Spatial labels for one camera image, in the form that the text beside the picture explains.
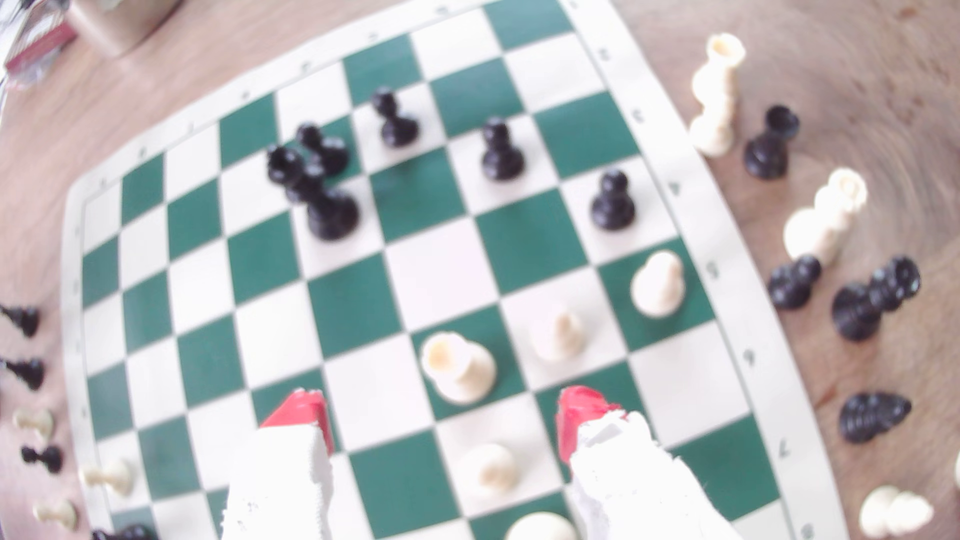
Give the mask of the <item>cloth-wrapped red gripper finger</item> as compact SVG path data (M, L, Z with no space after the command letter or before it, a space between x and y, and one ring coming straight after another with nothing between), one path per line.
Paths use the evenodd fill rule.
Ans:
M238 454L222 539L330 539L332 445L323 391L294 389Z
M740 539L639 411L584 385L558 395L558 456L587 539Z

